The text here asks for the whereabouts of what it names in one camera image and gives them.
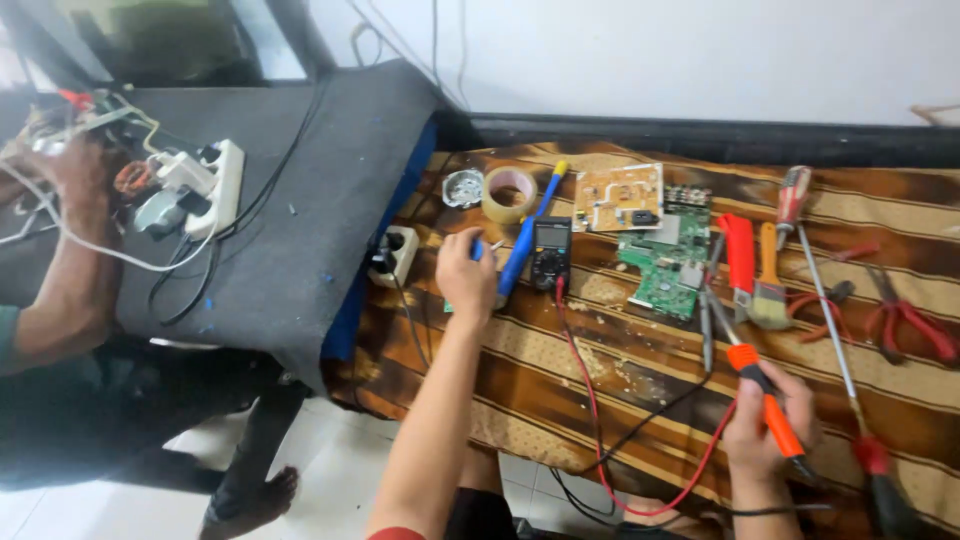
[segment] red sleeve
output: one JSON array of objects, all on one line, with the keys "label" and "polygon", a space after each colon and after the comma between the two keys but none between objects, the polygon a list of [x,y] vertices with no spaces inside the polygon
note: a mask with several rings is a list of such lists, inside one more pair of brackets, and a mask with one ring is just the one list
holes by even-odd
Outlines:
[{"label": "red sleeve", "polygon": [[379,532],[375,532],[373,536],[367,540],[426,540],[418,532],[413,532],[409,528],[403,527],[391,527],[384,528]]}]

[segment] metal ashtray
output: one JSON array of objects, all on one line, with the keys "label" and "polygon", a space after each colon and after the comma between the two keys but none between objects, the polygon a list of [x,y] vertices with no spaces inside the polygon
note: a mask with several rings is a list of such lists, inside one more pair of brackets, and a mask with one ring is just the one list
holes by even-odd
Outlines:
[{"label": "metal ashtray", "polygon": [[444,204],[449,207],[475,207],[482,197],[483,173],[476,169],[457,171],[444,179]]}]

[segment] green circuit board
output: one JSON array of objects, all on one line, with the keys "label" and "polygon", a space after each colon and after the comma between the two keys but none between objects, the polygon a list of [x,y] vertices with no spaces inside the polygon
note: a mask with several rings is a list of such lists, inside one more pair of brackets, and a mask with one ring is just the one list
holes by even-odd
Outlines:
[{"label": "green circuit board", "polygon": [[676,185],[664,191],[662,228],[621,233],[617,259],[640,269],[632,304],[688,321],[697,304],[710,243],[710,192]]}]

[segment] tiled floor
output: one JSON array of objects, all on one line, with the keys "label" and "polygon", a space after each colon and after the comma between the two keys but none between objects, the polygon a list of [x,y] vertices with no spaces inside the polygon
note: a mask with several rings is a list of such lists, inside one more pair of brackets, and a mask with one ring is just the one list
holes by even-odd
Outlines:
[{"label": "tiled floor", "polygon": [[[236,415],[184,433],[168,448],[190,452],[224,468],[246,418]],[[286,464],[302,472],[290,512],[247,540],[357,540],[386,465],[399,424],[343,411],[309,400],[280,447],[271,475]],[[607,532],[563,499],[549,471],[502,454],[504,492],[515,516],[537,528],[588,538]],[[606,508],[603,488],[567,477],[564,483],[587,504]],[[136,486],[91,482],[82,485],[0,493],[0,540],[189,539],[206,508],[206,497]]]}]

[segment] packing tape roll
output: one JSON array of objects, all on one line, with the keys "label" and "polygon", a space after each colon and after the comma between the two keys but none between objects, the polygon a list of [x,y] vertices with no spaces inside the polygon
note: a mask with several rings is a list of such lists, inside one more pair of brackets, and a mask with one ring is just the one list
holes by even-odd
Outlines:
[{"label": "packing tape roll", "polygon": [[[523,193],[523,204],[505,207],[497,203],[491,193],[503,187],[512,187]],[[497,167],[483,179],[483,198],[480,200],[480,206],[483,208],[483,213],[496,223],[501,225],[519,223],[536,201],[537,181],[530,176],[530,173],[519,167]]]}]

